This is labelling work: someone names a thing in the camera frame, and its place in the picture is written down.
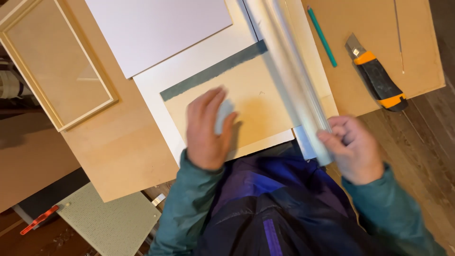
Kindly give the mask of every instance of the person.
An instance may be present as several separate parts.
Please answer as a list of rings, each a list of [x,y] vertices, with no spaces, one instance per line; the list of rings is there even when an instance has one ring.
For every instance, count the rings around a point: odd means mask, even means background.
[[[225,166],[237,115],[214,133],[225,96],[215,88],[187,107],[187,149],[148,255],[445,255],[356,118],[329,118],[332,133],[317,135],[334,155],[358,221],[343,190],[301,154]]]

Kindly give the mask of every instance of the hand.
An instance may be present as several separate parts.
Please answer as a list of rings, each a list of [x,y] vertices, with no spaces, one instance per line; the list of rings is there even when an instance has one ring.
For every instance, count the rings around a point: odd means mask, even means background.
[[[362,123],[354,117],[329,118],[333,133],[319,131],[318,138],[335,155],[341,174],[354,185],[380,179],[384,166],[378,143]]]
[[[237,113],[224,119],[222,133],[215,134],[218,108],[226,96],[222,87],[209,90],[196,98],[187,108],[187,156],[197,167],[206,170],[220,169],[229,153],[232,126]]]

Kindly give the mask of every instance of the workbench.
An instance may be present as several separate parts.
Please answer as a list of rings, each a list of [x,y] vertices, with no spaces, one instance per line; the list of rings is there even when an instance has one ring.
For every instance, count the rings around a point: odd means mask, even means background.
[[[19,2],[8,1],[0,8],[0,18]],[[151,181],[155,185],[174,179],[178,165],[135,81],[123,76],[85,1],[67,3],[119,101],[62,132],[65,141],[104,201],[146,189]],[[314,9],[338,62],[338,67],[333,68],[311,26],[340,115],[358,116],[379,109],[344,47],[352,32],[365,48],[374,52],[407,97],[445,86],[427,0],[397,1],[404,73],[393,1],[303,0],[302,4],[310,4]]]

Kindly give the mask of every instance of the red clamp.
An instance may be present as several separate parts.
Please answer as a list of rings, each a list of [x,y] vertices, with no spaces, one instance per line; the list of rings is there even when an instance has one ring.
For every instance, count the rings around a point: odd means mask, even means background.
[[[43,222],[45,219],[47,219],[47,217],[49,217],[51,214],[53,214],[58,209],[59,209],[58,205],[54,205],[47,212],[41,214],[38,218],[36,218],[36,220],[34,220],[30,225],[28,225],[28,227],[26,227],[23,231],[21,231],[20,234],[21,235],[25,235],[33,227],[35,227],[36,225],[38,225],[41,222]]]

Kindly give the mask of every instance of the pegboard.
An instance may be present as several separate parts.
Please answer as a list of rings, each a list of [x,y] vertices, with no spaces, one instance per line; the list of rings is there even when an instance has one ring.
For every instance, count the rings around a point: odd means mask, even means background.
[[[104,203],[91,182],[57,205],[57,213],[102,256],[135,255],[161,216],[141,192]]]

